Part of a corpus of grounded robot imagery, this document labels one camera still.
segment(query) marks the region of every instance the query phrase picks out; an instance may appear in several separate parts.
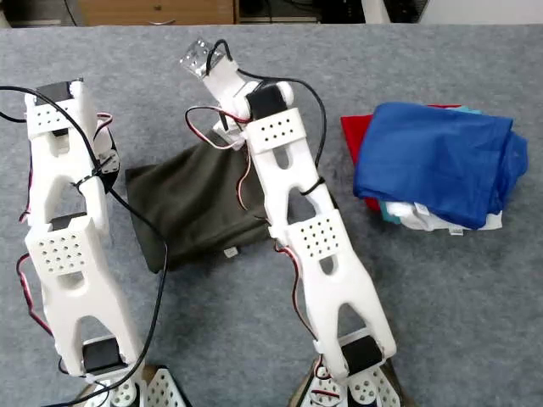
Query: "red cloth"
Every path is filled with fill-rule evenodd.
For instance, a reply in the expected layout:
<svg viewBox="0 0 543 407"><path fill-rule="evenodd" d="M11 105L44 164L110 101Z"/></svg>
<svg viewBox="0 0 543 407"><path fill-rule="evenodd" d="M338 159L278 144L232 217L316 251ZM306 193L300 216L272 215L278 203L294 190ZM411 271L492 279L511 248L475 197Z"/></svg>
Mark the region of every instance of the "red cloth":
<svg viewBox="0 0 543 407"><path fill-rule="evenodd" d="M429 104L433 108L459 108L460 104ZM372 114L367 114L365 116L342 116L341 117L341 126L343 127L343 132L345 134L345 141L347 142L347 147L349 148L350 157L353 159L353 164L356 164L358 160L358 152L364 137L366 136L367 128L372 122ZM375 198L364 198L364 202L369 209L380 212L379 201Z"/></svg>

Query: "folded cloth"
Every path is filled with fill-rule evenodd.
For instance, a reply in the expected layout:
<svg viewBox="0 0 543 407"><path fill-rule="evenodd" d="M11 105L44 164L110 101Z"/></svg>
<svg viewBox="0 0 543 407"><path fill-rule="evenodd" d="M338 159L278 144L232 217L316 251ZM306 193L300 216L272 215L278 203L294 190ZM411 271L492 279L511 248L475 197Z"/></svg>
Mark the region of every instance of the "folded cloth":
<svg viewBox="0 0 543 407"><path fill-rule="evenodd" d="M434 106L435 108L443 109L454 109L460 108L460 104L430 104L429 106ZM343 127L343 133L345 134L345 141L347 142L347 147L349 148L350 157L353 159L353 163L356 164L358 160L358 152L360 147L364 142L364 137L366 136L367 128L370 126L372 121L372 114L367 114L364 116L342 116L341 117L341 126ZM381 210L379 201L375 198L364 198L366 206L378 212Z"/></svg>
<svg viewBox="0 0 543 407"><path fill-rule="evenodd" d="M528 168L512 119L410 103L378 106L359 152L354 194L418 202L450 223L479 229Z"/></svg>
<svg viewBox="0 0 543 407"><path fill-rule="evenodd" d="M435 231L437 229L457 231L467 229L464 226L447 222L427 210L420 210L419 205L408 202L381 202L381 204L384 204L383 212L387 213L388 218L398 220L403 226L409 229L419 231ZM495 229L501 229L501 212L498 215L486 215L486 223L483 227L479 228L480 231L494 231Z"/></svg>
<svg viewBox="0 0 543 407"><path fill-rule="evenodd" d="M208 137L217 137L214 133ZM236 199L239 177L247 163L244 153L217 150L201 142L157 165L126 171L128 202L155 224L169 246L171 268L209 253L269 237L264 193L251 170L244 182L243 198ZM162 267L162 242L137 217L132 216L137 240L151 271Z"/></svg>

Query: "white cloth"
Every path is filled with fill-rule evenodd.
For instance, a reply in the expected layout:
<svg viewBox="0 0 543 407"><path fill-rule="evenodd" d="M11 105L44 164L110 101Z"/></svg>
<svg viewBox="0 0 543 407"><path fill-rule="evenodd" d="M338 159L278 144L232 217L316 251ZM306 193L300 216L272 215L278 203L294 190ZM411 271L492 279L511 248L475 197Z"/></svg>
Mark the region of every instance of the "white cloth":
<svg viewBox="0 0 543 407"><path fill-rule="evenodd" d="M428 209L419 203L408 202L386 202L387 212L390 215L400 218L403 226L410 229L433 231L435 229L449 229L453 231L470 230L464 226L447 222L440 217L430 213ZM498 215L488 214L486 224L478 229L479 231L492 231L501 229L501 212Z"/></svg>

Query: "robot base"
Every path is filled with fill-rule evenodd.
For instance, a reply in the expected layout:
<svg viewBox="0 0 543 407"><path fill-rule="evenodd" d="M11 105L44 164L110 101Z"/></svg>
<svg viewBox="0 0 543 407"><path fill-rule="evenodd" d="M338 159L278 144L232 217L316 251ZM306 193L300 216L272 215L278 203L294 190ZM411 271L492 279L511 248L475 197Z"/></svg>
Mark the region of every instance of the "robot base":
<svg viewBox="0 0 543 407"><path fill-rule="evenodd" d="M318 371L326 375L325 368ZM405 396L392 363L356 373L339 384L334 379L319 379L313 369L304 378L288 407L417 407Z"/></svg>
<svg viewBox="0 0 543 407"><path fill-rule="evenodd" d="M80 396L99 390L101 386L88 386ZM181 391L165 367L147 365L143 380L127 381L109 394L100 394L76 407L187 407Z"/></svg>

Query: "perforated plate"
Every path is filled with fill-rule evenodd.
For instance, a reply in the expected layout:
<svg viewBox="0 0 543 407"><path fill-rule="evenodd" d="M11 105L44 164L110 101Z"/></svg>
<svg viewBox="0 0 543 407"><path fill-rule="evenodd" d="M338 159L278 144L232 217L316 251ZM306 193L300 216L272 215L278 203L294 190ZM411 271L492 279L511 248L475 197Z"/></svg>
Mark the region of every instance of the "perforated plate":
<svg viewBox="0 0 543 407"><path fill-rule="evenodd" d="M248 143L255 154L305 137L305 128L297 108L253 121L245 128Z"/></svg>
<svg viewBox="0 0 543 407"><path fill-rule="evenodd" d="M26 241L32 263L52 276L83 272L87 267L84 231L63 229Z"/></svg>
<svg viewBox="0 0 543 407"><path fill-rule="evenodd" d="M380 368L350 377L349 390L358 404L371 405L377 399L378 407L400 407L400 397Z"/></svg>
<svg viewBox="0 0 543 407"><path fill-rule="evenodd" d="M104 386L109 386L111 384L111 381L110 380L102 380L102 381L100 381L100 383L102 383ZM97 390L100 390L101 388L103 388L103 387L99 386L99 385L96 385L96 387L94 387L92 389L92 391L95 392ZM107 392L99 394L98 396L94 396L92 399L88 400L85 403L85 407L104 407L104 406L109 407L109 405L105 403L105 400L108 398L108 396L109 396L109 393L107 393Z"/></svg>
<svg viewBox="0 0 543 407"><path fill-rule="evenodd" d="M287 228L287 236L299 256L317 260L336 254L348 238L337 210L293 223Z"/></svg>
<svg viewBox="0 0 543 407"><path fill-rule="evenodd" d="M147 407L186 407L167 369L158 369L149 383Z"/></svg>
<svg viewBox="0 0 543 407"><path fill-rule="evenodd" d="M325 376L325 368L319 368L319 376ZM327 396L325 394L313 393L313 390L322 390L324 392L336 393L340 399ZM300 407L339 407L347 405L347 390L346 387L339 385L334 379L322 380L313 377L311 385L307 388L307 393Z"/></svg>
<svg viewBox="0 0 543 407"><path fill-rule="evenodd" d="M78 119L79 109L76 100L65 100L57 103L66 113L70 114L75 121ZM53 106L43 104L29 109L27 113L27 125L29 134L36 135L46 131L55 131L71 127L72 124Z"/></svg>

